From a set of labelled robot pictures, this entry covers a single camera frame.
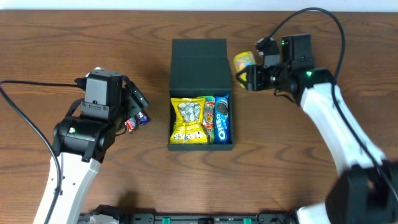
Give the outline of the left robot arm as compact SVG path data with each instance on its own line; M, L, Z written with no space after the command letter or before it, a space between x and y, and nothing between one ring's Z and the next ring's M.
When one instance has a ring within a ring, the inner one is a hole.
M76 84L85 92L53 130L55 158L34 223L77 223L86 194L125 122L149 102L130 79L97 67Z

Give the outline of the green Haribo gummy bag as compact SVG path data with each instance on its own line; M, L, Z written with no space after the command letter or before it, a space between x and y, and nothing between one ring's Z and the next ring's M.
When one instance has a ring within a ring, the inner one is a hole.
M214 120L215 120L215 97L202 96L205 99L203 109L202 127L206 134L207 143L213 144L215 138Z

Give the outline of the blue Oreo cookie pack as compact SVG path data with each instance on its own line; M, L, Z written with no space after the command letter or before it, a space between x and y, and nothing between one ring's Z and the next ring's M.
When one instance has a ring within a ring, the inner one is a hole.
M229 143L229 95L215 97L215 144Z

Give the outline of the yellow Mentos gum bottle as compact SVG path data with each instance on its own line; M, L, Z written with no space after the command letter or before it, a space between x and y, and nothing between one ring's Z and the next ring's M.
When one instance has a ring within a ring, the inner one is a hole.
M240 54L237 54L234 57L233 62L235 71L237 73L239 73L241 70L244 70L248 65L256 64L254 54L251 51L241 52Z

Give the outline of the yellow Hacks candy bag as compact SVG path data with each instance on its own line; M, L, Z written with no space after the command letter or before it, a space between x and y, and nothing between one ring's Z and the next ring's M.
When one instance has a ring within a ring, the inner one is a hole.
M206 134L202 127L204 98L172 98L175 110L175 128L170 144L206 144Z

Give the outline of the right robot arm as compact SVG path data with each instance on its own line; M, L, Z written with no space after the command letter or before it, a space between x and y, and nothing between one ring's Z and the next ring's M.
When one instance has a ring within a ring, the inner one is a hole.
M261 65L243 69L247 90L273 89L296 103L325 141L338 180L322 203L296 211L298 223L395 223L397 163L361 129L327 68L315 68L308 34L256 43Z

